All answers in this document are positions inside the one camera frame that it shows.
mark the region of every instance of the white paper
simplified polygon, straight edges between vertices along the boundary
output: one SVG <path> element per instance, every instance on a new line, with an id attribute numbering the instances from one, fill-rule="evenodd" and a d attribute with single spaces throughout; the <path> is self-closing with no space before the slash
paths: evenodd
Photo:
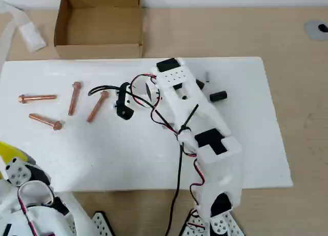
<path id="1" fill-rule="evenodd" d="M 0 79 L 0 140 L 33 157 L 51 175 L 56 191 L 175 189 L 179 145 L 150 120 L 149 109 L 129 121 L 116 115 L 114 91 L 92 124 L 86 118 L 99 99 L 87 96 L 99 85 L 120 86 L 162 59 L 7 62 Z M 216 103 L 244 154 L 244 188 L 292 186 L 262 60 L 186 58 L 194 75 L 211 81 L 204 93 L 226 90 Z M 68 116 L 74 81 L 83 82 L 76 113 Z M 22 105 L 21 94 L 58 94 L 55 101 Z M 28 118 L 38 113 L 63 121 L 51 127 Z M 198 181 L 193 159 L 184 157 L 181 188 Z"/>

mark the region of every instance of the tabletop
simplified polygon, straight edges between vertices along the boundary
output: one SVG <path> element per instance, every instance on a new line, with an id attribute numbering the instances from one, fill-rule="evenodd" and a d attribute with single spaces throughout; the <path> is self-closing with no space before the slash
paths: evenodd
<path id="1" fill-rule="evenodd" d="M 9 60 L 57 59 L 57 11 L 27 11 L 48 47 L 28 54 L 16 34 Z M 289 161 L 293 188 L 244 190 L 234 215 L 246 235 L 326 235 L 328 220 L 328 42 L 310 40 L 304 24 L 328 22 L 328 8 L 144 10 L 144 57 L 260 56 Z M 0 30 L 10 19 L 1 16 Z M 117 235 L 162 235 L 173 191 L 81 192 L 87 213 L 104 210 Z M 192 207 L 177 200 L 178 235 Z"/>

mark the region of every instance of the cardboard box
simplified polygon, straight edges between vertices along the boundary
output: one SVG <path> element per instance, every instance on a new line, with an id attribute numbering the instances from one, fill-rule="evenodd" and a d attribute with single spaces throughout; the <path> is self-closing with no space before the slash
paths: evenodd
<path id="1" fill-rule="evenodd" d="M 140 58 L 140 0 L 61 0 L 54 46 L 63 59 Z"/>

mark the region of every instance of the white plastic piece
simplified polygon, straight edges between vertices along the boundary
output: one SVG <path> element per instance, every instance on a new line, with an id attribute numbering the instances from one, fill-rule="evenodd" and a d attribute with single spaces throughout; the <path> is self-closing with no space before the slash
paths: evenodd
<path id="1" fill-rule="evenodd" d="M 191 227 L 186 226 L 181 236 L 210 236 L 210 225 L 216 235 L 227 236 L 244 236 L 243 231 L 238 226 L 230 212 L 217 215 L 210 220 L 210 224 L 202 221 L 200 218 L 190 217 L 187 222 L 203 224 L 206 226 L 205 231 L 199 232 Z"/>
<path id="2" fill-rule="evenodd" d="M 244 236 L 243 231 L 240 229 L 230 212 L 224 213 L 221 217 L 212 218 L 211 223 L 216 221 L 219 222 L 221 218 L 224 220 L 224 225 L 228 225 L 228 236 Z"/>
<path id="3" fill-rule="evenodd" d="M 98 93 L 88 96 L 89 89 L 103 84 L 119 86 L 150 71 L 162 60 L 7 62 L 0 79 L 0 101 L 6 108 L 0 111 L 0 118 L 6 119 L 1 123 L 0 139 L 33 155 L 41 168 L 51 174 L 57 192 L 175 189 L 177 166 L 172 161 L 178 162 L 178 142 L 170 130 L 163 130 L 150 120 L 149 109 L 140 107 L 125 121 L 110 107 L 117 100 L 112 91 L 113 96 L 99 115 L 101 119 L 92 126 L 85 121 L 99 99 Z M 228 93 L 227 100 L 214 105 L 243 147 L 243 187 L 292 186 L 262 60 L 258 57 L 184 60 L 196 78 L 202 78 L 204 71 L 210 72 L 211 82 L 202 90 L 206 95 L 218 89 Z M 24 106 L 17 103 L 17 96 L 23 92 L 71 94 L 72 81 L 76 80 L 86 83 L 76 117 L 67 116 L 70 98 L 64 96 L 58 97 L 56 103 L 44 101 Z M 48 132 L 47 126 L 30 121 L 26 116 L 31 109 L 63 120 L 68 124 L 65 131 Z M 173 118 L 167 118 L 172 113 L 164 99 L 158 111 L 173 123 Z M 190 126 L 198 127 L 203 122 L 197 116 L 192 117 Z M 181 189 L 188 190 L 198 178 L 193 160 L 184 157 Z"/>
<path id="4" fill-rule="evenodd" d="M 113 236 L 102 213 L 95 213 L 92 218 L 100 236 Z"/>
<path id="5" fill-rule="evenodd" d="M 46 46 L 46 42 L 42 39 L 40 32 L 26 13 L 4 1 L 0 1 L 0 14 L 6 12 L 11 13 L 13 20 L 7 24 L 0 36 L 0 74 L 7 59 L 16 27 L 19 27 L 23 41 L 29 52 L 37 51 Z"/>
<path id="6" fill-rule="evenodd" d="M 205 229 L 197 226 L 192 226 L 188 223 L 204 226 Z M 186 221 L 186 226 L 184 229 L 185 230 L 183 231 L 182 236 L 206 236 L 208 235 L 209 224 L 205 223 L 201 218 L 190 216 L 190 218 Z"/>
<path id="7" fill-rule="evenodd" d="M 61 201 L 65 204 L 74 218 L 76 235 L 91 236 L 98 235 L 97 228 L 83 210 L 80 203 L 76 200 L 72 193 L 64 192 L 59 195 Z"/>
<path id="8" fill-rule="evenodd" d="M 22 162 L 19 158 L 13 158 L 13 160 L 8 163 L 7 167 L 9 168 L 6 170 L 6 173 L 10 182 L 16 187 L 21 186 L 31 179 L 32 174 L 25 166 L 26 164 L 27 163 Z"/>
<path id="9" fill-rule="evenodd" d="M 217 215 L 211 218 L 211 227 L 217 235 L 223 235 L 229 231 L 228 223 L 223 215 Z"/>
<path id="10" fill-rule="evenodd" d="M 152 73 L 157 75 L 156 82 L 160 93 L 174 115 L 176 129 L 181 128 L 192 110 L 198 104 L 199 107 L 195 115 L 208 121 L 208 123 L 215 127 L 223 136 L 231 135 L 231 131 L 222 119 L 221 114 L 199 89 L 196 78 L 190 72 L 189 68 L 185 66 L 184 61 L 180 58 L 178 61 L 181 65 L 180 67 L 165 72 L 159 72 L 156 67 L 152 69 Z M 183 100 L 173 88 L 173 86 L 181 83 L 188 98 L 186 100 Z M 187 149 L 192 152 L 198 148 L 194 136 L 188 131 L 186 131 L 183 139 L 179 136 L 178 140 L 181 144 L 184 142 Z"/>
<path id="11" fill-rule="evenodd" d="M 73 236 L 64 216 L 53 208 L 44 206 L 35 206 L 28 208 L 27 215 L 32 221 L 37 235 L 54 235 Z M 9 235 L 32 236 L 26 218 L 22 211 L 5 214 L 0 219 L 0 232 L 4 232 L 7 224 L 12 224 Z"/>
<path id="12" fill-rule="evenodd" d="M 182 131 L 177 137 L 181 145 L 184 144 L 189 151 L 197 153 L 199 169 L 205 178 L 205 183 L 196 188 L 199 202 L 197 211 L 205 222 L 209 222 L 211 207 L 220 194 L 225 193 L 228 196 L 232 208 L 240 204 L 243 171 L 241 145 L 231 136 L 231 131 L 223 117 L 206 99 L 184 61 L 179 58 L 178 62 L 180 67 L 165 72 L 159 72 L 157 67 L 152 69 L 157 75 L 156 83 L 160 93 L 173 112 L 176 129 L 180 129 L 198 104 L 195 115 L 208 120 L 211 128 L 221 133 L 224 137 L 221 142 L 227 150 L 225 153 L 216 154 L 210 145 L 198 148 L 193 128 Z M 182 89 L 187 95 L 186 100 L 182 99 L 173 88 L 178 84 L 182 84 Z"/>
<path id="13" fill-rule="evenodd" d="M 22 38 L 29 52 L 37 51 L 46 46 L 40 32 L 23 11 L 0 1 L 0 13 L 10 12 L 19 27 Z"/>
<path id="14" fill-rule="evenodd" d="M 227 151 L 219 155 L 209 145 L 197 149 L 197 163 L 205 178 L 204 185 L 195 188 L 199 202 L 197 211 L 206 222 L 218 195 L 225 193 L 232 208 L 240 204 L 243 174 L 241 145 L 232 136 L 221 142 Z"/>

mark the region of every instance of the copper screw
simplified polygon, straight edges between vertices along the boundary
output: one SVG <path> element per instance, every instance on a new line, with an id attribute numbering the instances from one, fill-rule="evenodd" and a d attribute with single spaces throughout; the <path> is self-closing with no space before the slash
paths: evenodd
<path id="1" fill-rule="evenodd" d="M 44 124 L 47 124 L 49 126 L 53 127 L 53 130 L 61 130 L 63 128 L 63 125 L 59 121 L 52 121 L 48 118 L 45 118 L 39 114 L 29 114 L 29 118 L 36 120 L 38 122 L 42 122 Z"/>
<path id="2" fill-rule="evenodd" d="M 96 106 L 94 106 L 91 114 L 89 115 L 89 117 L 87 119 L 87 122 L 89 122 L 89 123 L 91 123 L 93 121 L 93 119 L 97 115 L 100 107 L 103 105 L 104 101 L 109 97 L 109 93 L 107 91 L 102 91 L 100 95 L 101 95 L 101 97 L 100 97 L 98 103 L 96 104 Z"/>
<path id="3" fill-rule="evenodd" d="M 51 100 L 51 99 L 56 99 L 56 98 L 57 98 L 57 95 L 25 96 L 23 94 L 18 97 L 18 101 L 22 104 L 25 104 L 28 101 Z"/>
<path id="4" fill-rule="evenodd" d="M 77 99 L 80 94 L 80 89 L 82 87 L 82 84 L 80 82 L 74 82 L 73 87 L 74 87 L 74 91 L 73 91 L 73 95 L 72 95 L 70 109 L 68 111 L 69 116 L 72 116 L 74 114 Z"/>

